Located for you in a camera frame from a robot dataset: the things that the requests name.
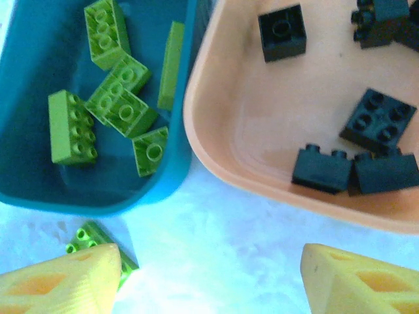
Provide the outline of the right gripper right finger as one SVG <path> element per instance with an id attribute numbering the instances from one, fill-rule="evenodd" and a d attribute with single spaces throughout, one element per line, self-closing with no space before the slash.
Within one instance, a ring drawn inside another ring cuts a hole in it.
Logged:
<path id="1" fill-rule="evenodd" d="M 301 276 L 312 313 L 418 313 L 418 272 L 306 244 Z"/>

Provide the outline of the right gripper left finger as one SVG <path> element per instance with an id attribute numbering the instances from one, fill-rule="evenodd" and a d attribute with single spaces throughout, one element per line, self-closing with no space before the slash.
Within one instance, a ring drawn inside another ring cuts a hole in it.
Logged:
<path id="1" fill-rule="evenodd" d="M 103 244 L 1 275 L 1 313 L 111 313 L 117 245 Z"/>

